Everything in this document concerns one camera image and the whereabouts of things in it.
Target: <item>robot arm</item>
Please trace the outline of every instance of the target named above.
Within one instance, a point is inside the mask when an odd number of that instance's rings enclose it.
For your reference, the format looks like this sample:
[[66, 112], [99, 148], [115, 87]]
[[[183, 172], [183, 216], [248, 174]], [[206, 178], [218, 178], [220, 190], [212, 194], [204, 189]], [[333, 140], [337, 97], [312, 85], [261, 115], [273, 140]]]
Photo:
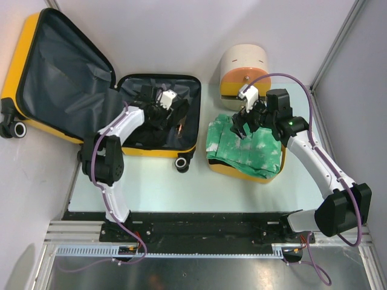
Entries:
[[350, 186], [364, 224], [368, 217], [371, 190], [366, 184], [357, 185], [346, 175], [315, 140], [313, 133], [315, 144], [310, 143], [309, 125], [302, 117], [293, 116], [288, 92], [285, 89], [272, 89], [267, 92], [267, 104], [265, 104], [259, 98], [258, 90], [254, 86], [244, 92], [246, 87], [247, 85], [243, 86], [239, 91], [239, 98], [246, 101], [246, 106], [233, 116], [231, 131], [240, 138], [244, 138], [245, 123], [248, 124], [251, 132], [255, 132], [259, 127], [271, 129], [274, 138], [281, 141], [305, 166], [324, 198], [317, 210], [301, 210], [284, 216], [283, 222], [289, 232], [321, 231], [330, 237], [357, 225], [353, 203], [348, 193], [325, 160], [317, 154], [317, 147], [324, 158], [333, 164], [337, 172], [340, 172], [340, 178]]
[[173, 99], [177, 96], [172, 90], [163, 91], [156, 98], [154, 104], [135, 102], [134, 105], [124, 108], [109, 125], [96, 134], [85, 137], [79, 159], [82, 162], [82, 172], [91, 177], [91, 161], [96, 149], [97, 140], [105, 134], [99, 146], [94, 174], [98, 185], [104, 188], [107, 203], [112, 212], [106, 211], [106, 218], [112, 222], [112, 214], [120, 222], [125, 222], [129, 215], [129, 208], [123, 195], [122, 181], [124, 170], [122, 144], [139, 126], [146, 122], [162, 123], [164, 120], [155, 120], [157, 116], [164, 119], [170, 110]]

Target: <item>open suitcase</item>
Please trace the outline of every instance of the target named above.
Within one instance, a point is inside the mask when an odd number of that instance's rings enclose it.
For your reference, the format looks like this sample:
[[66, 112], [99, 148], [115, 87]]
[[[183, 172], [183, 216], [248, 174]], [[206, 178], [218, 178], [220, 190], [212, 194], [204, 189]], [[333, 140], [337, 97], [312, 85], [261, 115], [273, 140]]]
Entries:
[[199, 128], [199, 80], [136, 74], [116, 84], [108, 59], [65, 15], [48, 8], [30, 16], [24, 24], [1, 94], [4, 120], [0, 135], [23, 137], [25, 122], [81, 144], [86, 134], [97, 132], [122, 111], [123, 101], [148, 98], [142, 94], [144, 89], [162, 87], [187, 100], [184, 116], [174, 118], [164, 132], [153, 128], [146, 138], [141, 134], [140, 140], [128, 138], [123, 152], [170, 158], [186, 155], [190, 159]]

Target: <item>white container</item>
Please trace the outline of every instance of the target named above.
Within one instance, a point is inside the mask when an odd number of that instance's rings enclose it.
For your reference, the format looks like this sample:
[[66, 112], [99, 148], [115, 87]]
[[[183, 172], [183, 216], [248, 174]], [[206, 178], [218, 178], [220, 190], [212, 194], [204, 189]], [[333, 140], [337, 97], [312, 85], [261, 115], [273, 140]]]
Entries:
[[[229, 48], [223, 54], [220, 64], [220, 93], [225, 107], [240, 110], [243, 103], [237, 99], [239, 89], [265, 74], [268, 74], [268, 62], [263, 48], [252, 44]], [[259, 95], [265, 96], [271, 84], [269, 77], [256, 83]]]

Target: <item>white floor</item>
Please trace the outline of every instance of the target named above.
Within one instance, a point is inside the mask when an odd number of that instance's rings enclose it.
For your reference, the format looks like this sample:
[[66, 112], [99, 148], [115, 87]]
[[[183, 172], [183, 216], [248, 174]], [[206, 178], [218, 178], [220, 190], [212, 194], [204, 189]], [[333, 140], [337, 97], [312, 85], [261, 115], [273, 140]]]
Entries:
[[[293, 114], [308, 118], [308, 102], [295, 83], [275, 84], [290, 93]], [[209, 122], [224, 110], [215, 85], [203, 85], [200, 133], [189, 171], [181, 174], [174, 160], [125, 156], [123, 183], [132, 211], [261, 212], [312, 209], [323, 201], [317, 185], [289, 151], [283, 172], [269, 184], [220, 175], [209, 169], [206, 136]], [[82, 171], [77, 177], [69, 211], [105, 211], [101, 193]]]

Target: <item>folded clothes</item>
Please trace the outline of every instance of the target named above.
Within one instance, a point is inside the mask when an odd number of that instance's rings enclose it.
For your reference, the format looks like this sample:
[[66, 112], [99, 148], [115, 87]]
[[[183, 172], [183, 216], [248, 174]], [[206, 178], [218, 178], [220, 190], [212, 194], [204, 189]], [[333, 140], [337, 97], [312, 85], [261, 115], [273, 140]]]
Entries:
[[259, 128], [250, 133], [247, 124], [246, 138], [240, 139], [230, 131], [232, 118], [220, 114], [209, 124], [206, 151], [207, 159], [220, 160], [240, 172], [258, 178], [272, 178], [281, 167], [281, 142], [276, 141], [272, 131]]

